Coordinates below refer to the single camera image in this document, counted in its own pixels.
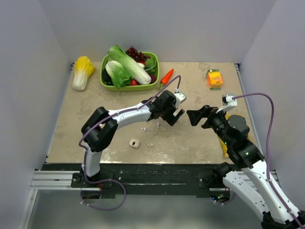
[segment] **yellow object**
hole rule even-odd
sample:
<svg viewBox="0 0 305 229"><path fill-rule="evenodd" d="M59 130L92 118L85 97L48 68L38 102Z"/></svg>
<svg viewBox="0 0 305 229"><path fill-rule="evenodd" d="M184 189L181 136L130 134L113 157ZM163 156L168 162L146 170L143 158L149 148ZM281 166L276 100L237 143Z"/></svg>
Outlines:
<svg viewBox="0 0 305 229"><path fill-rule="evenodd" d="M206 73L206 78L209 83L209 87L211 89L214 88L221 88L223 85L223 79L220 75L220 71L218 69L209 69L208 72Z"/></svg>
<svg viewBox="0 0 305 229"><path fill-rule="evenodd" d="M74 66L72 87L75 90L82 91L86 88L88 78L95 70L95 67L87 56L79 57Z"/></svg>
<svg viewBox="0 0 305 229"><path fill-rule="evenodd" d="M220 145L221 145L221 148L223 149L223 152L224 152L224 157L229 157L229 155L227 154L227 146L224 144L224 142L218 138L219 141L220 141Z"/></svg>

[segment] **white cardboard enclosure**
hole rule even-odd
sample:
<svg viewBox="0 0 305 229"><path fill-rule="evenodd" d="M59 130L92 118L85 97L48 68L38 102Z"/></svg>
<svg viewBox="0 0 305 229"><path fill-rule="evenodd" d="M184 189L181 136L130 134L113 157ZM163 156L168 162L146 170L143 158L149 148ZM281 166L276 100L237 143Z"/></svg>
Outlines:
<svg viewBox="0 0 305 229"><path fill-rule="evenodd" d="M114 44L136 43L161 61L241 63L246 91L274 99L272 165L288 197L305 209L304 8L302 0L1 2L1 228L19 224L70 63L80 55L99 61ZM264 148L270 106L259 97L249 103Z"/></svg>

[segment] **red grapes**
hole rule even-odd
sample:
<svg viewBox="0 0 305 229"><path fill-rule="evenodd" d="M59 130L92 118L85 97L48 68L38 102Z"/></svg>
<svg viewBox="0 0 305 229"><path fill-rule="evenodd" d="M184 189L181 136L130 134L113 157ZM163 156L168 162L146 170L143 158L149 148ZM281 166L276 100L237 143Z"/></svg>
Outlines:
<svg viewBox="0 0 305 229"><path fill-rule="evenodd" d="M126 51L126 54L133 58L136 62L145 62L150 56L145 56L142 52L138 52L133 46Z"/></svg>

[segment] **bok choy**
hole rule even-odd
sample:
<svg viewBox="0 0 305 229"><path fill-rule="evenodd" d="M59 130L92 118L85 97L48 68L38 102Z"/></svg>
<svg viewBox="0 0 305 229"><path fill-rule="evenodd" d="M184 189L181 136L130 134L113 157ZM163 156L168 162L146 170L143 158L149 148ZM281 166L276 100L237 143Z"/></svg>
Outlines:
<svg viewBox="0 0 305 229"><path fill-rule="evenodd" d="M125 87L132 81L132 76L117 61L109 61L105 69L116 88Z"/></svg>
<svg viewBox="0 0 305 229"><path fill-rule="evenodd" d="M113 60L122 64L125 70L140 84L149 84L151 82L148 73L135 60L128 56L119 45L111 47L108 54Z"/></svg>

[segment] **debris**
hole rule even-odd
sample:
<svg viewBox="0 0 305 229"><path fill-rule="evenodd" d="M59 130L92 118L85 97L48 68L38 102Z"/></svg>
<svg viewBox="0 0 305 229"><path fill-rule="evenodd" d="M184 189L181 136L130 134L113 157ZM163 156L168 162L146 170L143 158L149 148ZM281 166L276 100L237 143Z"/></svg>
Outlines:
<svg viewBox="0 0 305 229"><path fill-rule="evenodd" d="M140 146L140 141L137 140L137 139L131 139L129 141L129 146L132 147L132 148L139 148Z"/></svg>

